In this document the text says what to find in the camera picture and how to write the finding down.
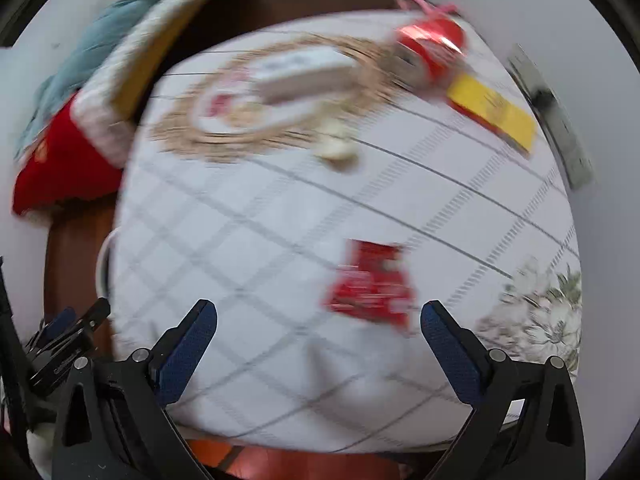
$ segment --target yellow label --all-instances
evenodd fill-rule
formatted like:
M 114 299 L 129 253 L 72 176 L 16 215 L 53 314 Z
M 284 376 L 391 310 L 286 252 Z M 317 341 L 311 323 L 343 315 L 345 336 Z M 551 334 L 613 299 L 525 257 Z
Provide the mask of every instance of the yellow label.
M 535 120 L 522 108 L 507 101 L 500 93 L 464 73 L 453 81 L 447 91 L 447 97 L 458 106 L 492 124 L 526 152 L 530 152 L 536 135 Z

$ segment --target small white object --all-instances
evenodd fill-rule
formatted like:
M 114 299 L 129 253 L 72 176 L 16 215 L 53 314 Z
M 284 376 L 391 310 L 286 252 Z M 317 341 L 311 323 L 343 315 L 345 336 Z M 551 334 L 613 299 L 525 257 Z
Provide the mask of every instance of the small white object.
M 255 64 L 253 90 L 272 103 L 352 86 L 358 63 L 330 46 L 311 46 L 266 57 Z
M 335 117 L 323 120 L 316 128 L 316 132 L 321 135 L 336 137 L 337 139 L 353 138 L 353 128 Z
M 351 139 L 320 135 L 314 152 L 324 160 L 339 162 L 355 156 L 357 149 L 356 143 Z

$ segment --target red cloth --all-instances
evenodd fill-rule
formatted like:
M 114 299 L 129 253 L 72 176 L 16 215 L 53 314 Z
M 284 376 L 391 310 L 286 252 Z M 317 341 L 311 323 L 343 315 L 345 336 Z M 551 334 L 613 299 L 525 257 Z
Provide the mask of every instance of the red cloth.
M 14 212 L 44 208 L 69 198 L 92 200 L 120 187 L 122 170 L 114 168 L 74 124 L 75 95 L 51 120 L 44 137 L 18 174 Z

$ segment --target light blue blanket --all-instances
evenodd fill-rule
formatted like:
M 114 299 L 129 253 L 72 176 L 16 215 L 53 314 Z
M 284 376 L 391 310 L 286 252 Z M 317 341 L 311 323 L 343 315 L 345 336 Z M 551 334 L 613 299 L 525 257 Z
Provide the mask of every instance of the light blue blanket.
M 19 158 L 73 93 L 82 88 L 113 49 L 160 0 L 118 0 L 82 34 L 78 46 L 35 93 L 35 112 L 16 143 Z

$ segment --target table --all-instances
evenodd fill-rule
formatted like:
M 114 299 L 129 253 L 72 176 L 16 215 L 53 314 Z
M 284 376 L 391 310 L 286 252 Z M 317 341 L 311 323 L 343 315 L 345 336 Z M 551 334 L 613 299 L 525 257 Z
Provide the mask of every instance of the table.
M 578 248 L 542 132 L 527 160 L 444 103 L 403 94 L 362 121 L 358 165 L 343 173 L 303 148 L 213 164 L 164 152 L 146 134 L 172 98 L 238 52 L 300 32 L 382 40 L 410 19 L 351 12 L 270 27 L 185 60 L 154 89 L 118 205 L 114 344 L 125 357 L 199 298 L 215 303 L 216 335 L 170 407 L 181 424 L 327 452 L 423 447 L 459 431 L 469 408 L 416 330 L 419 308 L 401 338 L 322 307 L 345 238 L 405 244 L 418 306 L 439 299 L 487 346 L 534 361 L 559 354 L 575 373 Z M 477 76 L 526 107 L 461 24 Z

